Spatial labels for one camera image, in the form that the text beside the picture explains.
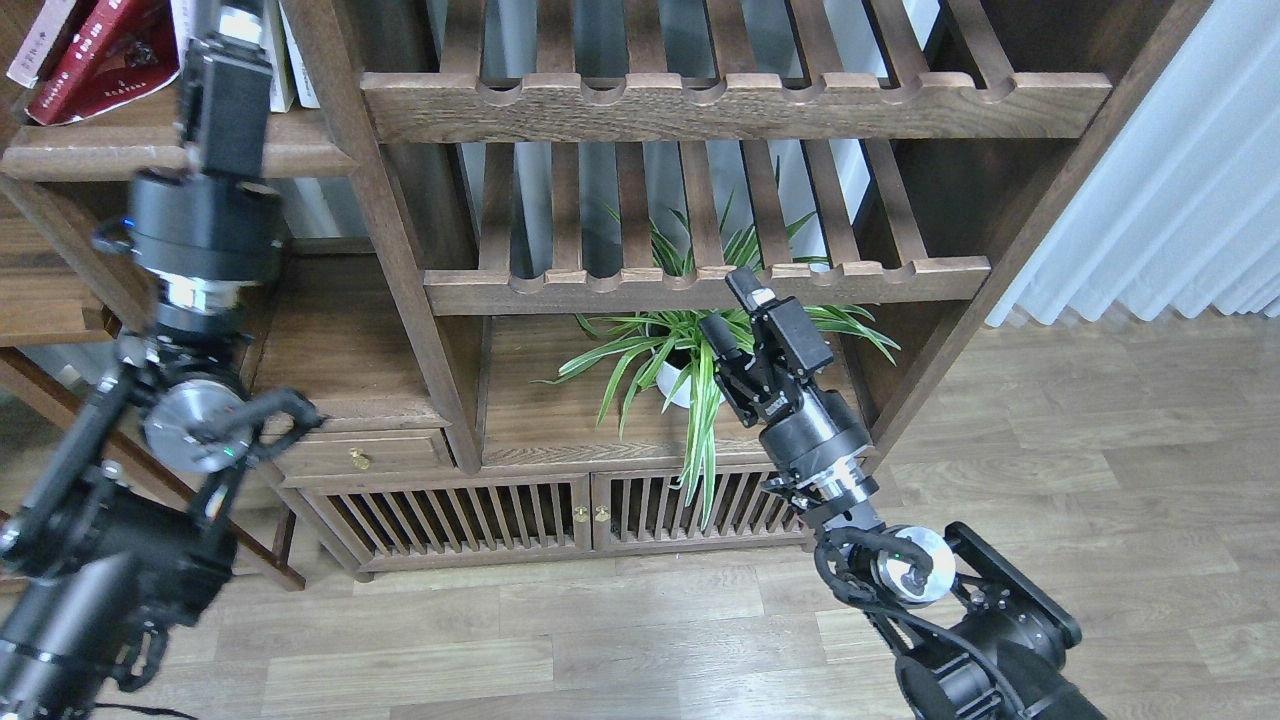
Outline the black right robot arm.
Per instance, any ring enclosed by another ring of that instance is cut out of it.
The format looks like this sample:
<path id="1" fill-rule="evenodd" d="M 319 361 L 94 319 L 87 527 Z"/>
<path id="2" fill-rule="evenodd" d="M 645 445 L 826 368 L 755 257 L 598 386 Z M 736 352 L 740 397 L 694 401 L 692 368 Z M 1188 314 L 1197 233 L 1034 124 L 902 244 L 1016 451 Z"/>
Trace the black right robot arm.
<path id="1" fill-rule="evenodd" d="M 749 269 L 727 284 L 748 315 L 742 348 L 721 316 L 701 322 L 717 383 L 777 474 L 763 489 L 812 529 L 817 574 L 861 611 L 895 656 L 918 719 L 1100 719 L 1062 675 L 1076 620 L 969 525 L 890 525 L 861 468 L 870 434 L 817 377 L 833 360 L 803 305 Z"/>

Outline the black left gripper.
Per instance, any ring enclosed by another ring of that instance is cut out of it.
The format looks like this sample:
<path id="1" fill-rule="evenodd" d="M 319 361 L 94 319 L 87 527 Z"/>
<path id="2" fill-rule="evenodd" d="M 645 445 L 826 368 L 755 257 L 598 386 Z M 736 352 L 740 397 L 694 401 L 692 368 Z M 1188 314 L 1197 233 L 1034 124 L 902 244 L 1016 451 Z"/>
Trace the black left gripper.
<path id="1" fill-rule="evenodd" d="M 279 266 L 282 197 L 262 182 L 265 15 L 265 1 L 192 1 L 177 122 L 187 164 L 137 170 L 125 215 L 92 233 L 100 252 L 159 277 L 168 301 L 234 301 Z"/>

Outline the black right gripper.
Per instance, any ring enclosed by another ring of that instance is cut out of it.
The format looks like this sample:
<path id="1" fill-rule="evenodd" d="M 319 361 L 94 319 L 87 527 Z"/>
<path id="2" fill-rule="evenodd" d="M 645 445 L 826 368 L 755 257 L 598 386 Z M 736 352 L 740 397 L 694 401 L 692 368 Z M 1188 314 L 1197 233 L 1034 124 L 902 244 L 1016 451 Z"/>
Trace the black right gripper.
<path id="1" fill-rule="evenodd" d="M 748 313 L 753 351 L 742 351 L 718 313 L 699 320 L 716 363 L 716 379 L 745 427 L 762 424 L 759 441 L 790 491 L 870 491 L 859 457 L 870 447 L 867 428 L 837 391 L 817 374 L 833 360 L 804 306 L 778 300 L 749 266 L 724 278 Z"/>

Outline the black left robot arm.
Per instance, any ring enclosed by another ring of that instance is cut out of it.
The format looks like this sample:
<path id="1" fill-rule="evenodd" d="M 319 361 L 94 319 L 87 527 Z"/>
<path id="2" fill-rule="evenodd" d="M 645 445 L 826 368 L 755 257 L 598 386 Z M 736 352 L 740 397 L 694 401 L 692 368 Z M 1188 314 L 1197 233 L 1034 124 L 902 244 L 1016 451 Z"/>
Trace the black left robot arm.
<path id="1" fill-rule="evenodd" d="M 204 1 L 180 73 L 180 169 L 145 168 L 92 245 L 161 283 L 154 324 L 116 341 L 52 461 L 3 529 L 28 585 L 3 624 L 3 716 L 86 719 L 114 680 L 157 674 L 232 575 L 246 473 L 324 423 L 292 388 L 251 397 L 238 293 L 279 269 L 282 196 L 262 155 L 273 69 L 261 1 Z"/>

